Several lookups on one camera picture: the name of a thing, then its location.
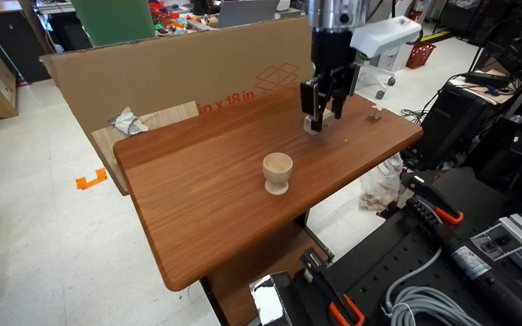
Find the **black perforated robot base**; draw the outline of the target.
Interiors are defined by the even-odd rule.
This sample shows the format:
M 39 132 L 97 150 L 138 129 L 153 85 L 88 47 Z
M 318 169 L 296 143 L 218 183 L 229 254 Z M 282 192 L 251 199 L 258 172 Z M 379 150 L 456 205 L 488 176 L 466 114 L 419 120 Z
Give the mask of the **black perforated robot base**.
M 492 261 L 472 243 L 503 216 L 506 198 L 470 169 L 450 170 L 434 187 L 465 214 L 465 221 L 452 228 L 456 243 L 477 254 L 490 270 L 472 279 L 472 268 L 461 268 L 452 248 L 446 248 L 425 272 L 401 281 L 398 288 L 437 288 L 483 326 L 522 326 L 522 270 L 510 259 Z M 388 286 L 428 263 L 439 246 L 437 234 L 407 205 L 330 265 L 325 275 L 361 308 L 365 326 L 388 326 L 390 319 L 383 313 Z

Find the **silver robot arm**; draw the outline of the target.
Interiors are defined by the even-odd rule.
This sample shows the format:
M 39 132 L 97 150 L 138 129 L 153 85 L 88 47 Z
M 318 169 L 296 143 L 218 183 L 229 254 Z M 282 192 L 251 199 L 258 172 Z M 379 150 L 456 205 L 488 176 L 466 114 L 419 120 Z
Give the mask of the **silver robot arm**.
M 343 114 L 347 98 L 354 93 L 359 64 L 350 45 L 352 33 L 365 20 L 363 0 L 309 0 L 312 25 L 314 76 L 301 83 L 301 109 L 305 131 L 323 131 L 325 111 L 336 120 Z

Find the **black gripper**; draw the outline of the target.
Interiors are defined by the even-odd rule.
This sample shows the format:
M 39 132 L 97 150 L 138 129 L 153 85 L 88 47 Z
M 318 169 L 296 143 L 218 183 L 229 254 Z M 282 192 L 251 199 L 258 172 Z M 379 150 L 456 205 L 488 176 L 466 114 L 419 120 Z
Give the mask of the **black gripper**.
M 316 29 L 312 33 L 312 62 L 316 65 L 314 78 L 301 83 L 301 109 L 305 112 L 305 131 L 323 131 L 323 109 L 320 94 L 332 94 L 332 112 L 343 116 L 343 105 L 356 83 L 356 54 L 350 45 L 352 33 L 349 29 L 330 31 Z

